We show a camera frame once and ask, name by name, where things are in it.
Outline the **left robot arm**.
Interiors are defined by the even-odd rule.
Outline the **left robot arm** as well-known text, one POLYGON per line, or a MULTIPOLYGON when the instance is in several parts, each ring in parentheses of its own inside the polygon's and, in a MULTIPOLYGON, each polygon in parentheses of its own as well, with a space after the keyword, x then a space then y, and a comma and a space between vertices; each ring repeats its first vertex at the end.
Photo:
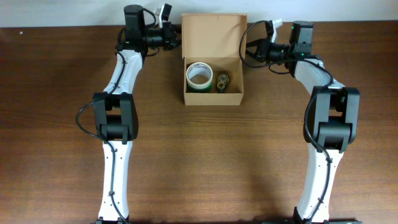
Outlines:
POLYGON ((128 223, 127 179, 129 156, 137 138, 139 122, 133 89, 150 49, 172 50, 182 41, 181 30, 169 22, 171 5, 164 4, 154 22, 146 24, 146 9, 133 4, 124 7, 126 25, 118 35, 117 62, 107 87, 93 95, 96 135, 103 142, 103 198, 97 223, 128 223))

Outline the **white masking tape roll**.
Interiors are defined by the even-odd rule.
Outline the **white masking tape roll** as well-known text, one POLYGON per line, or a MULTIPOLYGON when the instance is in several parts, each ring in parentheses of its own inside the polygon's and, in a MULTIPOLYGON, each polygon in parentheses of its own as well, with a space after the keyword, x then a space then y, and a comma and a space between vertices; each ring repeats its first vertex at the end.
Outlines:
POLYGON ((195 62, 188 66, 186 71, 186 79, 193 83, 202 84, 208 80, 213 82, 213 71, 211 67, 203 62, 195 62))

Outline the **green tape roll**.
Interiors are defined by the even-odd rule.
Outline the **green tape roll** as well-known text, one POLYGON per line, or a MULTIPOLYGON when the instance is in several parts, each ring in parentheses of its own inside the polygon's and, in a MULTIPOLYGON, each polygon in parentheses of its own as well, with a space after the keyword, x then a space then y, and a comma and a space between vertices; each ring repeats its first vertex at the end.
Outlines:
POLYGON ((194 93, 208 93, 212 86, 213 84, 210 80, 202 84, 193 83, 190 80, 187 81, 187 88, 194 93))

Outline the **brown cardboard box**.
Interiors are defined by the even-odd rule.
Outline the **brown cardboard box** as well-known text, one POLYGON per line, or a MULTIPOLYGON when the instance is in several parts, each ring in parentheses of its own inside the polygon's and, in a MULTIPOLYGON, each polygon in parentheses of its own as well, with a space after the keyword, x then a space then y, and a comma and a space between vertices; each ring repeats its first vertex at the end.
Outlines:
POLYGON ((182 57, 184 59, 184 103, 187 106, 240 105, 244 96, 243 63, 239 44, 247 28, 246 14, 183 14, 182 57), (195 62, 208 64, 213 71, 213 86, 208 93, 187 88, 186 71, 195 62), (218 93, 218 76, 226 73, 229 83, 218 93))

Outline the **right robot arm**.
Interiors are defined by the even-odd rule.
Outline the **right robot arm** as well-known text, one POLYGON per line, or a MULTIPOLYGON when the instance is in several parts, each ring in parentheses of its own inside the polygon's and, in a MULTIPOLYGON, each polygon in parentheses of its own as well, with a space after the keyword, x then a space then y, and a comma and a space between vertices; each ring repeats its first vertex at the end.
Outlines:
POLYGON ((355 140, 360 93, 344 86, 312 54, 313 23, 295 21, 288 44, 276 42, 280 19, 262 21, 266 37, 239 43, 239 57, 258 61, 258 67, 283 65, 310 94, 303 119, 308 143, 308 167, 303 194, 286 223, 330 223, 329 203, 336 170, 355 140))

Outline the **yellow correction tape dispenser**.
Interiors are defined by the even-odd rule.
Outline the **yellow correction tape dispenser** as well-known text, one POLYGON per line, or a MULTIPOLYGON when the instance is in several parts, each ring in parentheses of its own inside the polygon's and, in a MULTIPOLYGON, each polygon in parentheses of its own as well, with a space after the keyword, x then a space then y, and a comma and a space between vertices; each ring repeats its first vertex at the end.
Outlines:
POLYGON ((218 93, 224 93, 226 87, 229 83, 229 76, 226 73, 222 73, 218 76, 218 81, 216 84, 216 89, 218 93))

